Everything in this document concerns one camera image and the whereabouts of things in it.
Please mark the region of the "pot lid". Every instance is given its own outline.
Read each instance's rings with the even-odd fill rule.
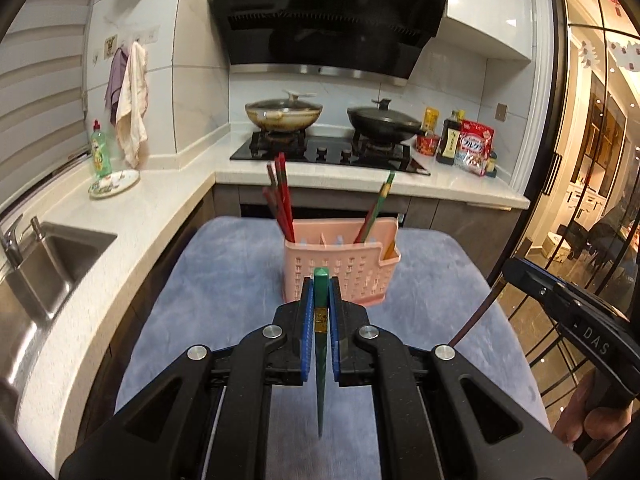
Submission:
[[[316,105],[307,101],[301,101],[299,97],[314,97],[316,94],[299,94],[297,92],[287,91],[289,99],[267,99],[247,104],[244,108],[247,110],[274,110],[280,112],[319,112],[322,111],[322,105]]]
[[[402,126],[408,126],[411,128],[420,128],[422,122],[418,119],[414,119],[411,115],[403,114],[397,110],[389,110],[388,106],[391,99],[382,99],[380,101],[372,100],[373,103],[378,104],[378,108],[374,107],[361,107],[361,108],[349,108],[349,112],[359,115],[367,119],[373,119],[376,121],[385,121],[387,123],[402,124]]]

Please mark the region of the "white towel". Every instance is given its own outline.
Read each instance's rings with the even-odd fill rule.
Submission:
[[[146,50],[134,41],[131,45],[116,113],[118,142],[132,168],[138,165],[140,144],[147,139],[146,128],[142,121],[147,105]]]

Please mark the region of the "finger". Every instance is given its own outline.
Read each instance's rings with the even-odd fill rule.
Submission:
[[[565,444],[575,442],[582,434],[582,425],[586,416],[584,407],[593,390],[594,375],[592,371],[583,377],[552,431]]]
[[[632,405],[626,410],[596,408],[584,419],[584,429],[593,440],[609,440],[631,422]]]

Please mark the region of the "wok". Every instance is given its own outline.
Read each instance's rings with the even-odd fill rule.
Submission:
[[[289,99],[258,101],[245,105],[244,110],[251,122],[261,130],[281,133],[305,130],[318,120],[322,106],[298,99],[316,94],[287,93]]]
[[[360,134],[377,142],[394,142],[411,139],[414,135],[424,135],[420,129],[422,123],[407,114],[389,110],[390,99],[372,100],[378,108],[348,108],[347,114],[351,125]]]

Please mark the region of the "faucet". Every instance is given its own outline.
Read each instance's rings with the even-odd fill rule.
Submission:
[[[18,228],[20,220],[22,220],[22,215],[18,216],[14,223],[9,226],[7,231],[4,233],[4,236],[0,236],[0,245],[2,245],[2,248],[4,249],[6,259],[9,260],[9,263],[14,269],[17,269],[17,267],[22,263],[20,244],[18,243],[18,238],[15,236],[15,230]]]
[[[15,230],[18,228],[18,224],[20,223],[20,220],[22,220],[22,216],[23,215],[20,215],[17,219],[15,219],[14,223],[12,223],[4,233],[4,236],[0,235],[0,246],[2,246],[2,248],[4,249],[6,259],[14,269],[17,269],[24,260],[24,258],[22,257],[22,251],[20,250],[20,240],[22,239],[22,236],[24,236],[26,229],[22,232],[20,240],[18,240],[18,237],[15,235]],[[40,226],[38,217],[34,216],[31,219],[30,223],[36,240],[42,241],[44,239],[44,234],[42,233],[42,228]]]

